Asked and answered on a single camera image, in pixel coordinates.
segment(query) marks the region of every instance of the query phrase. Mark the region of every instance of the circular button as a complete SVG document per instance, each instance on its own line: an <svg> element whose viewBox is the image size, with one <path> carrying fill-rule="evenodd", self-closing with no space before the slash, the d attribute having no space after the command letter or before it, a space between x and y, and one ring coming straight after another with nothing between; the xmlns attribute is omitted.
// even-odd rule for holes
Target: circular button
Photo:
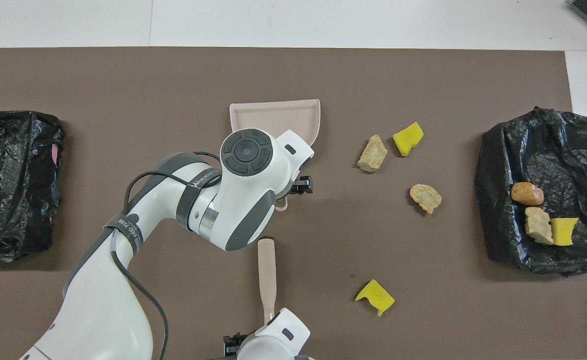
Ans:
<svg viewBox="0 0 587 360"><path fill-rule="evenodd" d="M236 159L241 162L248 163L254 160L258 156L258 146L254 141L244 139L236 144L236 148L233 150Z"/></svg>

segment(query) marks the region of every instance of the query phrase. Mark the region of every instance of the beige handle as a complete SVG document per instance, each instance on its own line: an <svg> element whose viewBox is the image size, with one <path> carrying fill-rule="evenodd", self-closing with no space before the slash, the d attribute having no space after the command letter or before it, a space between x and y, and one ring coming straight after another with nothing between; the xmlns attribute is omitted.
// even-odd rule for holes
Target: beige handle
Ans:
<svg viewBox="0 0 587 360"><path fill-rule="evenodd" d="M276 248L270 237L257 242L257 274L266 324L273 319L276 306Z"/></svg>

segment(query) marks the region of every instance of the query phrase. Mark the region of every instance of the white floor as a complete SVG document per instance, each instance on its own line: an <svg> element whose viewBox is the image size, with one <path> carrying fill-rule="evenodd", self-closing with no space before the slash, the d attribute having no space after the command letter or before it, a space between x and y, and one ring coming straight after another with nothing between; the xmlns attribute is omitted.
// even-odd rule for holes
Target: white floor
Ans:
<svg viewBox="0 0 587 360"><path fill-rule="evenodd" d="M0 0L0 48L59 46L563 50L587 116L587 23L566 0Z"/></svg>

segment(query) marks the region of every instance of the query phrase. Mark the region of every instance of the beige rock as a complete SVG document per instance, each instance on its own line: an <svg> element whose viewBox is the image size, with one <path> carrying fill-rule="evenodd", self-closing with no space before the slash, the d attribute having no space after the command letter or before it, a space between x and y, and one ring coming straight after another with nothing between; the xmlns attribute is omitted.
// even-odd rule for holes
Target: beige rock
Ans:
<svg viewBox="0 0 587 360"><path fill-rule="evenodd" d="M553 245L552 225L549 223L549 214L540 207L527 207L524 210L526 217L524 231L532 237L536 243Z"/></svg>
<svg viewBox="0 0 587 360"><path fill-rule="evenodd" d="M540 207L545 202L545 193L531 182L516 182L511 187L511 199L527 207Z"/></svg>
<svg viewBox="0 0 587 360"><path fill-rule="evenodd" d="M424 184L415 184L412 186L409 189L409 195L427 214L433 214L434 209L443 200L442 196L433 187Z"/></svg>
<svg viewBox="0 0 587 360"><path fill-rule="evenodd" d="M380 170L380 166L383 164L383 160L387 156L387 148L380 139L380 136L373 135L369 138L367 146L360 155L358 160L358 167L369 173L374 173Z"/></svg>

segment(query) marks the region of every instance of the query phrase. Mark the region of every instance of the round gray button pad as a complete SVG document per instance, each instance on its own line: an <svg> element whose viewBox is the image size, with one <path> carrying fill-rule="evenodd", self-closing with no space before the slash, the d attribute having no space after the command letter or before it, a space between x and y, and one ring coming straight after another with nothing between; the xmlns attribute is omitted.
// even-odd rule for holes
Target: round gray button pad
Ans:
<svg viewBox="0 0 587 360"><path fill-rule="evenodd" d="M273 157L269 135L257 129L234 132L222 144L220 162L239 176L252 176L263 171Z"/></svg>

